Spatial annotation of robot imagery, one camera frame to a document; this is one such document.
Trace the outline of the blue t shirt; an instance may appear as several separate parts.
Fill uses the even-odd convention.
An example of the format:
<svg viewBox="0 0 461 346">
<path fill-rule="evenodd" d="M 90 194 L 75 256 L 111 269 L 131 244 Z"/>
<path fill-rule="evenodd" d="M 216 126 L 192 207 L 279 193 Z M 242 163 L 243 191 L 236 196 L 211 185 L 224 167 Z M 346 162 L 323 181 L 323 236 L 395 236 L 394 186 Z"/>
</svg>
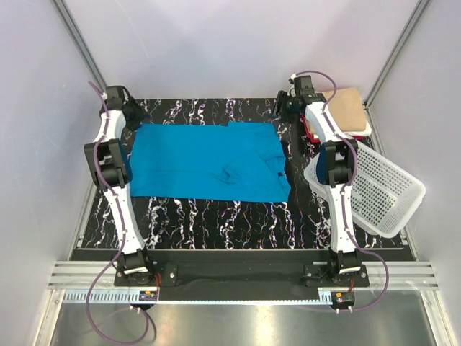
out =
<svg viewBox="0 0 461 346">
<path fill-rule="evenodd" d="M 285 161 L 271 123 L 142 125 L 130 155 L 131 195 L 285 203 Z"/>
</svg>

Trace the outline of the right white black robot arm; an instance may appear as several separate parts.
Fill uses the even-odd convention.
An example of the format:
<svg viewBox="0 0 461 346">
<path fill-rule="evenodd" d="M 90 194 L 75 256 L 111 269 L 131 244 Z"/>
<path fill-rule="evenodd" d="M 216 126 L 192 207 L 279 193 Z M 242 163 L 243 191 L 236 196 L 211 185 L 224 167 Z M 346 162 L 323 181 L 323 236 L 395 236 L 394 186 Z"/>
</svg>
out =
<svg viewBox="0 0 461 346">
<path fill-rule="evenodd" d="M 352 182 L 357 175 L 358 143 L 336 124 L 328 104 L 336 96 L 326 98 L 313 86 L 313 71 L 293 74 L 291 92 L 280 91 L 272 113 L 282 120 L 301 116 L 315 129 L 321 148 L 315 166 L 318 182 L 325 191 L 331 218 L 331 244 L 326 274 L 334 285 L 344 285 L 360 271 L 357 242 L 352 220 Z"/>
</svg>

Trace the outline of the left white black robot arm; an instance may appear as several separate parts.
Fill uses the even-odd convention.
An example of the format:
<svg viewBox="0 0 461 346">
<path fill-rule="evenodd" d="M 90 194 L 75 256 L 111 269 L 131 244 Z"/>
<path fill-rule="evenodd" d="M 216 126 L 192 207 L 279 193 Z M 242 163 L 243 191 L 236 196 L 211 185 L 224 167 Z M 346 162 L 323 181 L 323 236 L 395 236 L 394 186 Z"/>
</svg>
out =
<svg viewBox="0 0 461 346">
<path fill-rule="evenodd" d="M 89 82 L 102 103 L 96 138 L 84 145 L 84 155 L 92 181 L 105 196 L 119 239 L 115 255 L 122 278 L 139 285 L 150 284 L 156 275 L 149 262 L 146 243 L 140 235 L 130 194 L 133 172 L 122 146 L 123 131 L 139 129 L 145 110 L 124 86 L 109 86 L 104 91 Z"/>
</svg>

